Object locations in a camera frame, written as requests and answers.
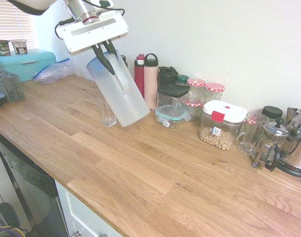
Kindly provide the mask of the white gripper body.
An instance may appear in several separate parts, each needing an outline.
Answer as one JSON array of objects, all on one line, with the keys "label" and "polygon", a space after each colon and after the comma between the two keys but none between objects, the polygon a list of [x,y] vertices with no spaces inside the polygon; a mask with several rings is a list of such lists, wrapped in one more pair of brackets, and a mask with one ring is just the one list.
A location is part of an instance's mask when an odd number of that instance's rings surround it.
[{"label": "white gripper body", "polygon": [[106,40],[124,37],[129,31],[127,23],[117,11],[103,12],[98,19],[86,25],[77,22],[61,27],[61,37],[70,54],[79,53]]}]

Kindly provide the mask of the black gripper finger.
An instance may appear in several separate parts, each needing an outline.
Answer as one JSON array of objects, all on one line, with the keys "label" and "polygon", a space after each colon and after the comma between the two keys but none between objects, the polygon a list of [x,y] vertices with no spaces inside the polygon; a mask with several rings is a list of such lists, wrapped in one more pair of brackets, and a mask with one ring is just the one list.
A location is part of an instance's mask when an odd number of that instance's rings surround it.
[{"label": "black gripper finger", "polygon": [[102,63],[102,65],[112,74],[114,75],[114,69],[112,67],[112,65],[110,64],[109,60],[104,56],[104,52],[101,49],[99,44],[95,44],[92,46],[92,49],[96,55],[96,57],[98,58],[98,60]]},{"label": "black gripper finger", "polygon": [[106,50],[108,51],[108,53],[114,54],[114,55],[117,54],[116,49],[115,49],[114,45],[112,44],[111,40],[104,41],[103,45],[106,48]]}]

